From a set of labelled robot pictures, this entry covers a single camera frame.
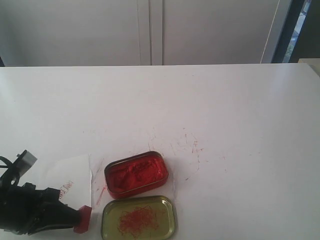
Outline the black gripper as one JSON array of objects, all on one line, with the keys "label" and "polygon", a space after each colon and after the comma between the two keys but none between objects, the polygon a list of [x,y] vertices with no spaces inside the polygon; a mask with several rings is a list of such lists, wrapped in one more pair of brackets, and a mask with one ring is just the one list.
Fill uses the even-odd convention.
[{"label": "black gripper", "polygon": [[81,214],[57,203],[60,190],[36,189],[32,183],[0,188],[0,228],[18,235],[70,229],[81,222]]}]

